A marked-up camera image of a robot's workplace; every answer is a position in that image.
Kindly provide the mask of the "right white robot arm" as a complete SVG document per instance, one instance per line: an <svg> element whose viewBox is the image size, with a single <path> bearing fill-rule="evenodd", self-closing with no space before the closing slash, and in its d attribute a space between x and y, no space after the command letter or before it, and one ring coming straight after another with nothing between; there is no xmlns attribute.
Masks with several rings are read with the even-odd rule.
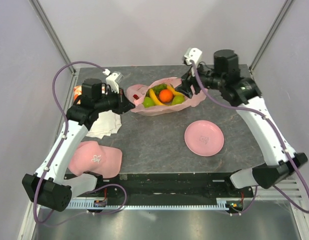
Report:
<svg viewBox="0 0 309 240"><path fill-rule="evenodd" d="M202 51L198 48L186 51L182 60L190 69L181 77L181 84L175 90L189 98L203 89L218 90L228 103L225 107L235 110L244 120L264 159L261 165L229 175L223 184L224 193L235 197L242 188L249 186L268 189L303 166L308 161L306 154L296 152L277 129L258 85L252 78L241 75L235 51L216 51L213 68L205 65L201 58Z"/></svg>

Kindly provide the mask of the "green fake pear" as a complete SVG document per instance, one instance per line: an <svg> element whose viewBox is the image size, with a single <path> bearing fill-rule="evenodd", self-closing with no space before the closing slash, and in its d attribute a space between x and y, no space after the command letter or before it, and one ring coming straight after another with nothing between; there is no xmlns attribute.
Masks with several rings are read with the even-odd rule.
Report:
<svg viewBox="0 0 309 240"><path fill-rule="evenodd" d="M185 97L183 95L176 95L174 96L170 105L174 106L174 105L182 104L184 101L185 101Z"/></svg>

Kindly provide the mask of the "fake orange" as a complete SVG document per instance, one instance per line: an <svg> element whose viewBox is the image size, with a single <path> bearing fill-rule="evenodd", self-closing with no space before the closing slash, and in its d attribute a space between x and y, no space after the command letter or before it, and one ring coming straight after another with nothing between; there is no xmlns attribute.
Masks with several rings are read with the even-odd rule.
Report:
<svg viewBox="0 0 309 240"><path fill-rule="evenodd" d="M174 95L169 89L163 89L159 93L159 100L164 104L171 102L173 98Z"/></svg>

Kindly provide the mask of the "pink plastic bag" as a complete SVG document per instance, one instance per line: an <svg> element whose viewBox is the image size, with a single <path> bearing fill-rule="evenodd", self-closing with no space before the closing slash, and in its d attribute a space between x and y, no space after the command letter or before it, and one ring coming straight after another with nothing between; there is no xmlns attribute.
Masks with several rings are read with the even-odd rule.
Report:
<svg viewBox="0 0 309 240"><path fill-rule="evenodd" d="M192 98L185 97L185 101L182 104L172 105L172 106L152 106L145 108L143 106L143 100L146 96L146 92L149 88L157 86L159 84L172 85L174 88L181 84L181 79L178 77L168 77L162 78L154 81L150 86L143 84L135 84L126 90L126 97L135 105L135 108L131 111L133 113L138 113L143 116L157 116L162 114L168 114L173 112L178 112L188 107L196 107L200 102L206 99L205 94L201 91L198 95L193 95ZM139 99L134 99L133 95L138 95Z"/></svg>

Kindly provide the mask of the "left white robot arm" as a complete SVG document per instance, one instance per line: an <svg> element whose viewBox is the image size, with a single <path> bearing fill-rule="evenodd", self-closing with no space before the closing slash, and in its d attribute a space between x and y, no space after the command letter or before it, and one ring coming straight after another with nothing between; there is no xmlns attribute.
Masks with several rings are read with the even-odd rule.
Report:
<svg viewBox="0 0 309 240"><path fill-rule="evenodd" d="M104 184L89 173L65 179L64 175L75 150L87 135L99 113L124 114L135 108L117 83L86 79L79 95L67 110L64 126L50 153L34 174L25 174L22 185L33 204L62 212L72 198L89 192L98 197Z"/></svg>

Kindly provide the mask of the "yellow fake banana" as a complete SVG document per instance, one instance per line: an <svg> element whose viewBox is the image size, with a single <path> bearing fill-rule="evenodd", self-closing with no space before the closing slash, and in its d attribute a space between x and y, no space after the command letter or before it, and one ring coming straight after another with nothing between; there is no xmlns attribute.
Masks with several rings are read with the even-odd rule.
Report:
<svg viewBox="0 0 309 240"><path fill-rule="evenodd" d="M171 84L166 84L166 85L167 85L166 89L170 90L173 93L174 96L183 95L182 93L176 92L175 88ZM169 103L162 103L159 99L159 95L155 94L155 92L152 90L152 87L147 91L146 96L150 97L154 101L156 106L171 106L172 101L169 102Z"/></svg>

